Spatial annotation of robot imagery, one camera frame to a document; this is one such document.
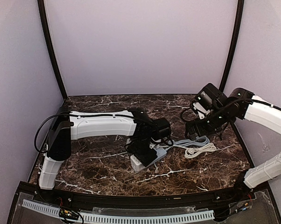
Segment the light blue power strip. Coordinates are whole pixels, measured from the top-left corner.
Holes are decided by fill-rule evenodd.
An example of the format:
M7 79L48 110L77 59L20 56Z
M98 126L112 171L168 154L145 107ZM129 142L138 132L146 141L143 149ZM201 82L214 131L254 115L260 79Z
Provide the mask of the light blue power strip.
M157 159L155 159L149 166L153 165L154 163L158 162L160 159L164 158L167 155L167 151L164 148L153 148L157 152Z

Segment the white cube socket adapter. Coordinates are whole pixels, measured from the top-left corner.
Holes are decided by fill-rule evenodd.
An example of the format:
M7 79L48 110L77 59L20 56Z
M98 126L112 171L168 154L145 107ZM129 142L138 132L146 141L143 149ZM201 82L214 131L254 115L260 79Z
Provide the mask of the white cube socket adapter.
M130 162L135 173L139 173L146 168L134 155L130 156Z

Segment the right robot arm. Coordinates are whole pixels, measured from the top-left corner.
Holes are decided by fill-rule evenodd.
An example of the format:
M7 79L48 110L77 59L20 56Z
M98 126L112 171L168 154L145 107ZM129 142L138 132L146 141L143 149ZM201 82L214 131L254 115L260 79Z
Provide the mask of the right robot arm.
M281 108L265 101L253 92L236 88L226 96L212 83L208 83L195 96L190 109L198 115L194 120L186 120L185 137L198 137L224 131L224 125L236 119L260 124L281 135ZM281 175L281 152L261 165L240 173L234 184L235 189L250 190Z

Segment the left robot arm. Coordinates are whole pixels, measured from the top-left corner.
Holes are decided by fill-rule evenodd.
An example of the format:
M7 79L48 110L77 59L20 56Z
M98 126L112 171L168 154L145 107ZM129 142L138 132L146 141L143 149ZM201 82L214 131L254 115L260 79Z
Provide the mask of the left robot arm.
M94 136L129 137L125 149L144 167L166 155L159 144L172 146L170 123L165 118L151 119L142 108L119 112L85 113L60 110L52 120L44 147L36 150L45 155L39 187L52 190L62 163L71 156L71 141Z

